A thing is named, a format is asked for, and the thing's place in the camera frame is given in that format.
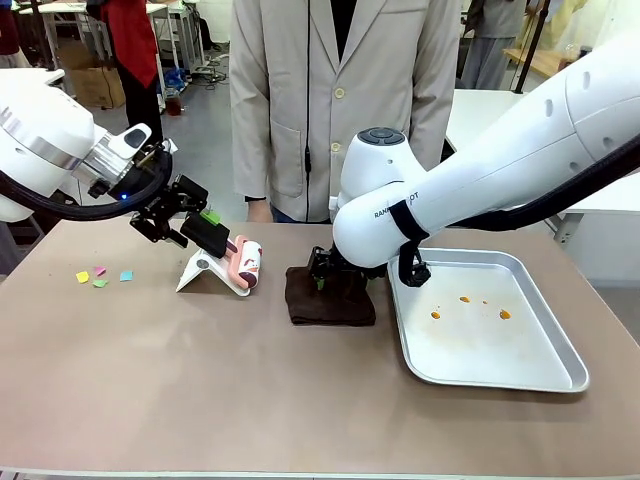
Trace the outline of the person's right hand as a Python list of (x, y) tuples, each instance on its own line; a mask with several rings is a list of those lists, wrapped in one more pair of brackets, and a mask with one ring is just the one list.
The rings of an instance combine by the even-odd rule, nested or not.
[(272, 223), (273, 214), (266, 198), (246, 197), (247, 221), (255, 223)]

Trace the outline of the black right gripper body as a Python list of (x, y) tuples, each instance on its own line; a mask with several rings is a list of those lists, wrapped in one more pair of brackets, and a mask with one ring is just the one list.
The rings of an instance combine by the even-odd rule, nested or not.
[(362, 270), (348, 262), (335, 246), (330, 249), (315, 246), (311, 251), (307, 269), (314, 280), (363, 276)]

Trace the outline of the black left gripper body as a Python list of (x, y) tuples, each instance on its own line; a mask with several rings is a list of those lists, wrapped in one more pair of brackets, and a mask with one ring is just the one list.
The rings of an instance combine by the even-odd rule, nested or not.
[(145, 147), (134, 157), (134, 185), (130, 187), (130, 211), (141, 212), (167, 190), (173, 173), (173, 157), (168, 143)]

